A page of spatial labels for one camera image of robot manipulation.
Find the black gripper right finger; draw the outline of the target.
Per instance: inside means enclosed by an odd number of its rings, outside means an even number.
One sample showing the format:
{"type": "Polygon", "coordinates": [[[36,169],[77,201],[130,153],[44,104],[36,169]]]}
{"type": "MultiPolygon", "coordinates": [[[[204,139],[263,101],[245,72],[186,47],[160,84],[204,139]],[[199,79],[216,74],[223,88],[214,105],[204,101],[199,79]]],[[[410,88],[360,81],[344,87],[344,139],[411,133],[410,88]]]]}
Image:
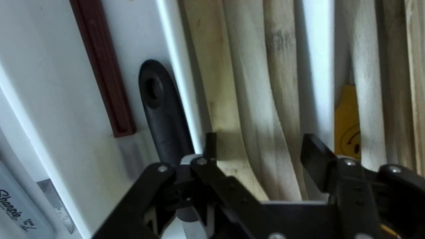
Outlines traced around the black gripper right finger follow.
{"type": "Polygon", "coordinates": [[[345,239],[425,239],[425,178],[401,165],[377,172],[337,157],[314,135],[301,143],[301,164],[329,205],[345,239]]]}

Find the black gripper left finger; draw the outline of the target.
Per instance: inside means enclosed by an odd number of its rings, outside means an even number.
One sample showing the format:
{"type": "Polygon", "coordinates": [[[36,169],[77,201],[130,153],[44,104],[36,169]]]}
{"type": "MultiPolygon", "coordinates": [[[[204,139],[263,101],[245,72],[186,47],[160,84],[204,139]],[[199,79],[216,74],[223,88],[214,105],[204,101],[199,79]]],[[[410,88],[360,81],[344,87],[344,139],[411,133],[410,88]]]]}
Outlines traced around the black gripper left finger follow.
{"type": "Polygon", "coordinates": [[[243,239],[248,232],[236,210],[241,185],[215,164],[216,135],[187,165],[147,166],[91,239],[159,239],[174,218],[200,225],[207,239],[243,239]]]}

